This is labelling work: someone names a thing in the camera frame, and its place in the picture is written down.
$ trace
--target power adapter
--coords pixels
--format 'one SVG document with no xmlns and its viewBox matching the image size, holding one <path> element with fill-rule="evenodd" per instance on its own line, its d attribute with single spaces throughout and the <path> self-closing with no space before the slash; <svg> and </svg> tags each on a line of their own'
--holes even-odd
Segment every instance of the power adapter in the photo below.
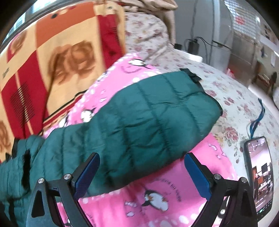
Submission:
<svg viewBox="0 0 279 227">
<path fill-rule="evenodd" d="M 198 55 L 199 53 L 199 43 L 197 39 L 189 40 L 188 50 L 189 54 Z"/>
</svg>

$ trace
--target pink blanket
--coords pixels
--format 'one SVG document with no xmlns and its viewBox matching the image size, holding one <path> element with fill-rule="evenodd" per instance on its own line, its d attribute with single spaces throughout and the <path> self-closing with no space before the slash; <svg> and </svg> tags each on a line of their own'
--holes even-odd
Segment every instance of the pink blanket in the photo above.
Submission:
<svg viewBox="0 0 279 227">
<path fill-rule="evenodd" d="M 212 134 L 192 152 L 212 173 L 238 180 Z M 79 200 L 88 219 L 97 227 L 187 227 L 193 224 L 205 202 L 185 169 L 184 159 L 122 189 Z M 71 226 L 61 203 L 58 208 L 64 223 Z M 217 218 L 213 227 L 219 226 L 220 221 Z"/>
<path fill-rule="evenodd" d="M 69 113 L 44 132 L 43 137 L 47 138 L 56 128 L 89 122 L 118 91 L 158 74 L 161 74 L 160 71 L 142 61 L 136 53 L 126 54 L 102 74 Z"/>
</svg>

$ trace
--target metal screw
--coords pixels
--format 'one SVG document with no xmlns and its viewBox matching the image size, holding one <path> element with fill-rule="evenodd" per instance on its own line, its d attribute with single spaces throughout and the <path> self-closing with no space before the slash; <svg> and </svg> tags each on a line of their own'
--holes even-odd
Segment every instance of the metal screw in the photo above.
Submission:
<svg viewBox="0 0 279 227">
<path fill-rule="evenodd" d="M 243 183 L 246 183 L 246 182 L 247 182 L 247 179 L 246 179 L 245 177 L 242 177 L 242 178 L 241 178 L 241 181 L 242 181 Z"/>
<path fill-rule="evenodd" d="M 64 179 L 65 179 L 65 180 L 68 180 L 68 179 L 70 179 L 70 178 L 71 178 L 71 175 L 70 175 L 69 173 L 67 173 L 67 174 L 64 175 Z"/>
<path fill-rule="evenodd" d="M 222 177 L 221 177 L 221 175 L 219 173 L 216 173 L 216 174 L 214 174 L 214 178 L 216 180 L 220 180 Z"/>
<path fill-rule="evenodd" d="M 44 178 L 40 178 L 40 179 L 38 180 L 38 183 L 41 184 L 41 183 L 43 183 L 44 181 L 45 181 Z"/>
</svg>

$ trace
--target blue gripper pad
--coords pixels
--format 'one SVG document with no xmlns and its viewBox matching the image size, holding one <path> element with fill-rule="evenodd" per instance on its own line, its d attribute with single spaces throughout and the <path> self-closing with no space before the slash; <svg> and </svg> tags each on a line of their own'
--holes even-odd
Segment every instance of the blue gripper pad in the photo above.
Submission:
<svg viewBox="0 0 279 227">
<path fill-rule="evenodd" d="M 75 194 L 74 198 L 78 200 L 79 198 L 83 197 L 91 184 L 98 168 L 100 166 L 100 156 L 98 153 L 95 153 L 94 157 L 91 161 L 87 164 L 84 168 L 83 172 L 81 173 L 80 177 L 75 183 Z"/>
<path fill-rule="evenodd" d="M 192 181 L 194 182 L 201 197 L 206 198 L 208 201 L 211 197 L 210 184 L 207 178 L 202 173 L 201 169 L 197 166 L 190 154 L 184 157 L 184 165 L 187 169 Z"/>
</svg>

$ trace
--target blue phone strap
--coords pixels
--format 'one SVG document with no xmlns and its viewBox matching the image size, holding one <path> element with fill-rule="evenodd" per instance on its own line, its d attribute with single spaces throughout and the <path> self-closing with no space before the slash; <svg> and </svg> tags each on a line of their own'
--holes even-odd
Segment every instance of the blue phone strap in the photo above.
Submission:
<svg viewBox="0 0 279 227">
<path fill-rule="evenodd" d="M 259 100 L 259 103 L 261 104 L 262 110 L 261 110 L 259 117 L 255 121 L 253 121 L 250 125 L 250 139 L 253 139 L 254 132 L 265 113 L 265 108 L 263 106 L 262 100 L 260 98 L 258 100 Z"/>
</svg>

